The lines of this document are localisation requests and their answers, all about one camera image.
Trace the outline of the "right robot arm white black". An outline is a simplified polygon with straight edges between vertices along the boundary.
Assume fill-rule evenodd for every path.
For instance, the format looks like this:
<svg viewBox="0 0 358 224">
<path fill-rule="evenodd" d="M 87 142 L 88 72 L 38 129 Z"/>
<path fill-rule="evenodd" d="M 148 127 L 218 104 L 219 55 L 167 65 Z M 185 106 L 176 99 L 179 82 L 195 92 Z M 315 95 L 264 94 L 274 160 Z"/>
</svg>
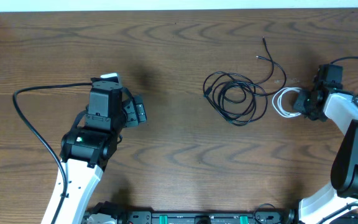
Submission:
<svg viewBox="0 0 358 224">
<path fill-rule="evenodd" d="M 345 91 L 341 66 L 320 65 L 311 90 L 301 90 L 293 108 L 312 121 L 332 120 L 344 138 L 330 181 L 299 201 L 297 223 L 332 223 L 358 208 L 358 97 Z"/>
</svg>

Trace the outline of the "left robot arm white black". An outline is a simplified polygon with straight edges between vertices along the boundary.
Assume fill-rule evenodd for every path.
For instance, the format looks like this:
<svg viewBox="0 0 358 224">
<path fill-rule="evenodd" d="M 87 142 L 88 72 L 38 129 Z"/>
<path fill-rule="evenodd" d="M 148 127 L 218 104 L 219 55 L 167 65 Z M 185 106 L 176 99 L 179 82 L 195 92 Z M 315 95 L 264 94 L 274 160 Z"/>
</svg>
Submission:
<svg viewBox="0 0 358 224">
<path fill-rule="evenodd" d="M 147 116 L 142 98 L 123 87 L 117 73 L 92 78 L 89 105 L 62 137 L 58 173 L 42 223 L 80 223 L 124 128 Z"/>
</svg>

